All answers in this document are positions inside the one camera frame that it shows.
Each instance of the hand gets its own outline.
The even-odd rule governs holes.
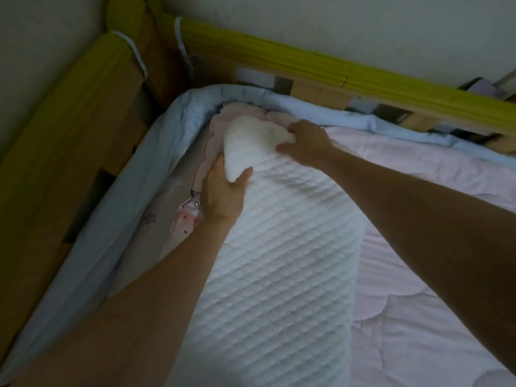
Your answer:
[[[303,166],[320,169],[335,147],[322,127],[303,120],[291,123],[288,131],[296,136],[296,142],[284,142],[276,146],[276,152],[292,157]]]
[[[242,172],[237,180],[229,182],[224,170],[224,155],[220,153],[202,182],[201,205],[206,221],[235,225],[242,213],[243,197],[253,168]]]

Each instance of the white string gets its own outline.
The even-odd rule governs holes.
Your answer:
[[[188,56],[188,53],[186,52],[185,44],[183,43],[183,38],[181,38],[181,17],[180,16],[175,18],[174,31],[175,31],[175,38],[177,40],[177,46],[179,47],[179,51],[181,52],[186,63],[188,64],[188,67],[190,68],[190,72],[193,73],[194,66],[190,63],[190,57]]]
[[[134,55],[136,57],[136,60],[140,64],[140,68],[141,68],[141,70],[144,73],[145,80],[147,80],[147,68],[145,67],[144,62],[142,61],[142,59],[140,57],[140,52],[138,51],[138,48],[136,47],[136,45],[134,44],[132,39],[129,38],[126,34],[123,34],[120,31],[111,30],[110,33],[111,34],[115,34],[115,35],[119,36],[120,38],[124,39],[129,44],[129,46],[131,46],[132,51],[133,51],[133,53],[134,53]]]

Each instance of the pink bedsheet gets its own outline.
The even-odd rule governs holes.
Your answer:
[[[296,120],[243,103],[227,105],[214,116],[210,130],[201,133],[149,205],[124,254],[112,293],[166,255],[202,220],[202,179],[223,148],[225,127],[241,114],[283,126]],[[511,169],[442,146],[341,127],[327,132],[366,160],[516,212],[516,172]],[[371,224],[360,254],[350,370],[351,386],[516,386],[516,378],[471,336]]]

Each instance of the yellow padding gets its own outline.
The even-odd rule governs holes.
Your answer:
[[[174,17],[161,13],[158,28],[165,42],[175,46]],[[181,20],[181,35],[193,52],[284,71],[413,111],[516,135],[516,106],[509,103],[188,19]]]
[[[144,13],[144,0],[110,0],[108,27],[136,38]],[[44,99],[0,162],[0,300],[51,175],[130,62],[132,50],[123,39],[102,35]]]

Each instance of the person's left hand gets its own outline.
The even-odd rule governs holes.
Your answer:
[[[242,213],[243,198],[253,168],[242,172],[231,183],[224,170],[224,155],[220,153],[202,182],[201,205],[206,221],[218,221],[233,226]]]

